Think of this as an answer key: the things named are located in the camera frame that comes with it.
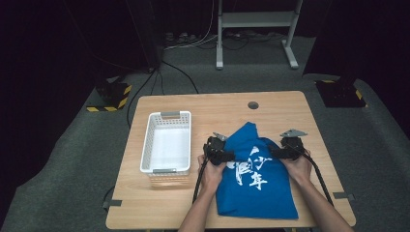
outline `t-shirt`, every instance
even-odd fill
[[[227,140],[224,150],[234,152],[222,173],[217,190],[218,214],[246,218],[296,219],[289,176],[285,166],[272,157],[268,144],[257,134],[254,123],[246,123]]]

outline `basket handle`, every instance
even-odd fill
[[[163,119],[179,119],[181,118],[181,112],[180,111],[161,112],[161,117]]]
[[[167,169],[154,169],[153,173],[175,173],[177,172],[176,168],[167,168]]]

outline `white metal frame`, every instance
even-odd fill
[[[224,13],[222,11],[222,0],[218,9],[218,44],[217,44],[217,70],[223,69],[222,53],[222,28],[231,27],[289,27],[287,40],[282,40],[289,65],[292,69],[299,68],[295,55],[293,54],[292,44],[293,34],[298,23],[299,14],[303,0],[298,0],[295,11],[291,12],[258,12],[258,13]]]

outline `forearm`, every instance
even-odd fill
[[[320,194],[310,182],[299,183],[299,187],[313,217],[322,231],[353,231],[338,211]]]
[[[202,190],[199,192],[195,202],[193,202],[190,210],[185,216],[184,221],[178,231],[199,232],[205,230],[205,222],[208,216],[209,207],[215,193]]]

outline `basket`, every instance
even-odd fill
[[[190,112],[155,112],[148,118],[140,170],[149,177],[190,174]]]

